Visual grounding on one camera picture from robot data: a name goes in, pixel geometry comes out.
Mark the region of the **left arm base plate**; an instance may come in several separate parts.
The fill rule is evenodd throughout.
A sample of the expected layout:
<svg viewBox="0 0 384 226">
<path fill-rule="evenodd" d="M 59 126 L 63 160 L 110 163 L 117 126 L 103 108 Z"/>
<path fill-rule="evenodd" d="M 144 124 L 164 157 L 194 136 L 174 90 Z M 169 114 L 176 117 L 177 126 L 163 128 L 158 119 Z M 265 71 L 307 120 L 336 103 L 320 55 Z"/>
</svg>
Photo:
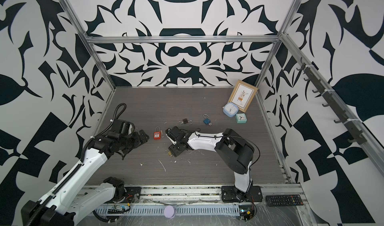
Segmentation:
<svg viewBox="0 0 384 226">
<path fill-rule="evenodd" d="M 137 203 L 141 198 L 141 187 L 125 187 L 122 204 Z"/>
</svg>

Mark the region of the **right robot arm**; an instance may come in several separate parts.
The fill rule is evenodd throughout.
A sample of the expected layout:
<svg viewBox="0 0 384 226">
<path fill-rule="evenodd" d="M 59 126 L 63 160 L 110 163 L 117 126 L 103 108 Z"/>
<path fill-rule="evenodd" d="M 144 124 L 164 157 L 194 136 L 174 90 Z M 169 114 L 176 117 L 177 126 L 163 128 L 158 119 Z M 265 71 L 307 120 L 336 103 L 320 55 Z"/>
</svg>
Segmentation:
<svg viewBox="0 0 384 226">
<path fill-rule="evenodd" d="M 168 128 L 166 135 L 172 142 L 169 151 L 178 157 L 187 150 L 207 150 L 216 152 L 234 172 L 235 184 L 222 187 L 222 201 L 226 203 L 250 202 L 252 200 L 252 173 L 255 148 L 232 129 L 223 133 L 205 134 L 187 131 L 178 127 Z"/>
</svg>

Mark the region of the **red padlock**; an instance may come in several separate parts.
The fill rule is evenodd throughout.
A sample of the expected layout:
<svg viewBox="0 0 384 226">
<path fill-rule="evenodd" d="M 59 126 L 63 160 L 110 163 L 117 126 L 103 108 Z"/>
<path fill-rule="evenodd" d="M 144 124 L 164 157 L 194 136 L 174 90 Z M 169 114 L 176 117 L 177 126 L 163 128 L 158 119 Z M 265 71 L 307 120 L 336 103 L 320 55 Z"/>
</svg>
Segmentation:
<svg viewBox="0 0 384 226">
<path fill-rule="evenodd" d="M 154 140 L 160 140 L 161 137 L 162 137 L 161 128 L 159 126 L 156 126 L 154 130 Z"/>
</svg>

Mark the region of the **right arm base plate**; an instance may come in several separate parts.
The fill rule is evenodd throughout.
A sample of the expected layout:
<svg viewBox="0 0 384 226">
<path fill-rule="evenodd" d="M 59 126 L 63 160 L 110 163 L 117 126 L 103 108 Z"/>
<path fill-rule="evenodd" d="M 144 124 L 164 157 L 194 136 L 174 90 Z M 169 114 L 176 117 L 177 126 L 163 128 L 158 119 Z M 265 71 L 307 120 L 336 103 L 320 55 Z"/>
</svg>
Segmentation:
<svg viewBox="0 0 384 226">
<path fill-rule="evenodd" d="M 221 199 L 224 203 L 259 203 L 263 201 L 263 194 L 259 186 L 251 186 L 246 193 L 238 190 L 234 186 L 222 186 Z"/>
</svg>

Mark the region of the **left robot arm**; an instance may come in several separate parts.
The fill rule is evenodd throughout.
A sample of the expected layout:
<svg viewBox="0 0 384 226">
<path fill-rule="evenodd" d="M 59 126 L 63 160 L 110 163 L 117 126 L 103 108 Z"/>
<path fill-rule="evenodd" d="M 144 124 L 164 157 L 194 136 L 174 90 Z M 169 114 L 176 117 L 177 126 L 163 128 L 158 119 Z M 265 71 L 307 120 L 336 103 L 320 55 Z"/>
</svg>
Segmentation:
<svg viewBox="0 0 384 226">
<path fill-rule="evenodd" d="M 125 158 L 149 141 L 144 130 L 137 131 L 132 122 L 119 118 L 126 108 L 125 103 L 116 107 L 110 124 L 87 141 L 79 161 L 63 179 L 38 201 L 28 201 L 23 206 L 24 226 L 75 226 L 100 205 L 131 198 L 124 181 L 109 177 L 91 193 L 75 199 L 92 175 L 113 155 Z"/>
</svg>

